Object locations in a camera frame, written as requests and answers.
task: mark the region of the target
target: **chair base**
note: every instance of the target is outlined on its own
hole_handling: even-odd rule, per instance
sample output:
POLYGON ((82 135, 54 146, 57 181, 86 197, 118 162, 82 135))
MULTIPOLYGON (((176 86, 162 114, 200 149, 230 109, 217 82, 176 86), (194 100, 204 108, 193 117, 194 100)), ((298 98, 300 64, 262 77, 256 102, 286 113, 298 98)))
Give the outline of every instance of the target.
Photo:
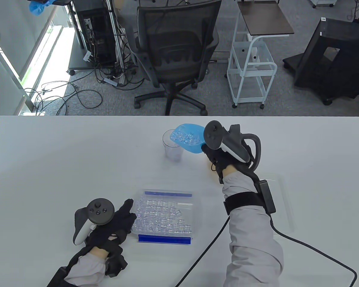
POLYGON ((153 92, 153 93, 149 93, 149 94, 143 94, 141 96, 135 97, 134 98, 134 108, 135 109, 141 108, 141 104, 140 104, 141 101, 165 97, 165 98, 167 98, 165 116, 170 115, 170 109, 171 109, 171 104, 173 103, 173 100, 180 100, 180 101, 184 101, 189 104, 192 104, 195 107, 200 109, 201 116, 207 116, 206 106, 203 103, 196 101, 193 98, 186 96, 185 94, 182 94, 180 92, 184 87, 186 87, 190 84, 194 84, 194 81, 184 82, 179 85, 162 84, 164 87, 163 91, 153 92))

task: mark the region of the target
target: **computer tower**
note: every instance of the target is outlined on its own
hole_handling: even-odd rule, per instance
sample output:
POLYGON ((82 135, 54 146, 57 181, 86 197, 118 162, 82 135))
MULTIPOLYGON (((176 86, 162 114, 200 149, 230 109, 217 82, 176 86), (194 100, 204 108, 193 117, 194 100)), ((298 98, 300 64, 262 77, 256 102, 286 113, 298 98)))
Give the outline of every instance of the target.
POLYGON ((284 59, 294 85, 311 88, 325 105, 359 94, 359 24, 322 18, 304 53, 284 59))
POLYGON ((80 33, 90 59, 99 67, 112 66, 117 61, 115 53, 116 32, 113 30, 105 0, 73 0, 80 25, 80 33))

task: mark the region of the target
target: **clear plastic cup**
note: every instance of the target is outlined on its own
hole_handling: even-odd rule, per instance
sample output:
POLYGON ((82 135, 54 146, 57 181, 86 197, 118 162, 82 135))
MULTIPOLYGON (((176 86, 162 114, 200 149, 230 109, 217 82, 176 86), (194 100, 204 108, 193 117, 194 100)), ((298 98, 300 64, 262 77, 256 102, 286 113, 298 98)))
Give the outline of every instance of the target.
POLYGON ((183 153, 183 148, 170 139, 174 130, 168 130, 163 134, 162 142, 165 148, 166 157, 171 161, 180 161, 183 153))

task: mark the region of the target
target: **gray sleeve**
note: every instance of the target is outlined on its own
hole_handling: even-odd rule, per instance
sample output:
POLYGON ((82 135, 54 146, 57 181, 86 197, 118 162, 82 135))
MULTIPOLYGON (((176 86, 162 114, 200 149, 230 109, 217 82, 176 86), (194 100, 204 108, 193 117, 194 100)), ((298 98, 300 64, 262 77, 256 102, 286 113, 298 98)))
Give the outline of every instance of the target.
MULTIPOLYGON (((252 180, 239 171, 223 179, 225 198, 236 193, 256 192, 252 180)), ((223 287, 278 287, 283 269, 283 250, 273 238, 270 217, 261 206, 245 206, 230 213, 230 251, 223 287)))
POLYGON ((78 287, 98 287, 105 276, 105 260, 91 253, 78 259, 65 281, 78 287))

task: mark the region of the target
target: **cart wheel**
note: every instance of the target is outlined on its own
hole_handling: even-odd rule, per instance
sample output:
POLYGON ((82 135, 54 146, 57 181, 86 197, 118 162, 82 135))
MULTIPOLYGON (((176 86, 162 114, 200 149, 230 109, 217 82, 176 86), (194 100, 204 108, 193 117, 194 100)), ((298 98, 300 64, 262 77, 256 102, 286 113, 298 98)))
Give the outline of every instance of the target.
POLYGON ((324 104, 325 106, 329 106, 329 105, 332 104, 332 100, 330 100, 330 99, 323 100, 323 104, 324 104))

